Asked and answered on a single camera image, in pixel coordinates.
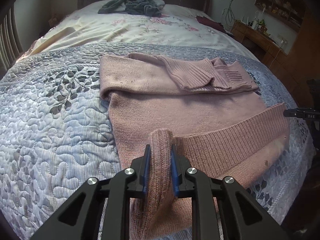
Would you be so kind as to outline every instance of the crumpled dark green cloth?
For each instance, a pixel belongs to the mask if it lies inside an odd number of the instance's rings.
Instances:
[[[149,17],[161,17],[161,12],[154,0],[111,0],[102,6],[98,14],[112,13],[122,5],[122,3],[125,4],[124,11],[128,14],[145,14]]]

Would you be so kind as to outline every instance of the striped curtain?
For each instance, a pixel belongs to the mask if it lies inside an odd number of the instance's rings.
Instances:
[[[0,79],[22,52],[12,6],[0,25]]]

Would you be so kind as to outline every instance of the folded sweater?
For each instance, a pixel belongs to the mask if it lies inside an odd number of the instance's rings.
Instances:
[[[234,94],[258,86],[240,65],[213,60],[183,61],[159,55],[129,53],[100,59],[100,95],[111,90],[160,95]]]
[[[248,186],[284,150],[284,104],[265,107],[254,92],[184,96],[111,93],[109,116],[122,168],[151,145],[148,193],[131,205],[131,239],[153,239],[191,226],[190,199],[175,199],[170,147],[213,178]]]

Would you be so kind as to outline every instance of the bed sheet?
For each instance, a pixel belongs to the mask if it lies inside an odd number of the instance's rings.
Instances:
[[[215,49],[103,42],[27,57],[0,81],[0,208],[22,240],[88,178],[107,179],[120,171],[108,102],[99,97],[99,62],[106,53],[129,52],[238,60],[260,87],[267,106],[286,102],[296,107],[262,63]],[[315,153],[304,120],[291,118],[290,133],[290,147],[248,189],[278,223]],[[163,239],[191,240],[191,229]]]
[[[97,14],[106,2],[92,3],[66,17],[36,42],[31,55],[108,41],[205,47],[258,60],[227,34],[198,23],[198,15],[209,18],[203,12],[167,4],[161,11],[161,18],[126,13]]]

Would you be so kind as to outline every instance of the metal screw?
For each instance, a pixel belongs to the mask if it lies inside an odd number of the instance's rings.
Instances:
[[[87,182],[89,185],[94,185],[98,182],[98,180],[96,178],[89,178]]]
[[[127,168],[127,169],[124,170],[124,173],[127,174],[127,175],[131,175],[131,174],[134,173],[134,169],[132,169],[132,168]]]
[[[231,184],[235,182],[235,179],[233,177],[228,176],[224,178],[224,181],[228,184]]]
[[[187,172],[188,172],[189,174],[195,174],[195,173],[197,173],[197,169],[191,167],[191,168],[187,169]]]

